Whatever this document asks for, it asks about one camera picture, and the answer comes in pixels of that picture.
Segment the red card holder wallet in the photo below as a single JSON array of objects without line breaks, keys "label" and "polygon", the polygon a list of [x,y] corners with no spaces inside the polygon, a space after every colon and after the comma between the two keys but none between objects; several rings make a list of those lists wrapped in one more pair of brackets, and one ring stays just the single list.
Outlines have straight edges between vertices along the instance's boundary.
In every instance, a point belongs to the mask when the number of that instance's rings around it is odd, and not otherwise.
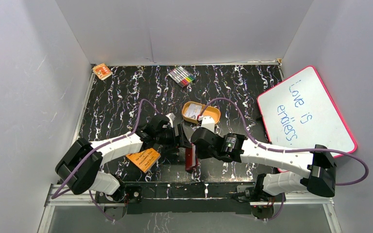
[{"label": "red card holder wallet", "polygon": [[198,165],[196,156],[196,147],[192,144],[191,148],[185,149],[185,171],[192,173],[193,169]]}]

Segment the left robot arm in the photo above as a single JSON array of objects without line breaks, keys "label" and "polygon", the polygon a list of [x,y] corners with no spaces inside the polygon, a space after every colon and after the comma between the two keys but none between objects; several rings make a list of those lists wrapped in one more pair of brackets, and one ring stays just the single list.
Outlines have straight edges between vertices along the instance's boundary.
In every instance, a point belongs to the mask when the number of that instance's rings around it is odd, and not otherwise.
[{"label": "left robot arm", "polygon": [[137,126],[135,132],[109,140],[89,142],[79,138],[56,165],[55,172],[75,195],[96,191],[120,202],[126,195],[124,182],[114,174],[100,171],[100,167],[127,157],[146,172],[163,154],[176,154],[180,148],[191,152],[193,146],[183,126],[173,124],[174,118],[174,114],[157,114]]}]

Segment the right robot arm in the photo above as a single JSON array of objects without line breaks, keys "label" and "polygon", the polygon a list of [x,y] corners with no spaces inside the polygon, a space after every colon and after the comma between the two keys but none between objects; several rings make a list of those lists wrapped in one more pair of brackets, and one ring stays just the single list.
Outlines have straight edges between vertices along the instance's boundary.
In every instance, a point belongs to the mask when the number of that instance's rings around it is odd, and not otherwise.
[{"label": "right robot arm", "polygon": [[260,201],[292,191],[308,191],[326,198],[335,195],[335,159],[322,145],[306,152],[293,152],[290,148],[254,143],[242,134],[228,133],[221,137],[203,127],[192,134],[191,143],[199,159],[215,158],[226,163],[257,163],[283,169],[283,173],[257,177],[254,195]]}]

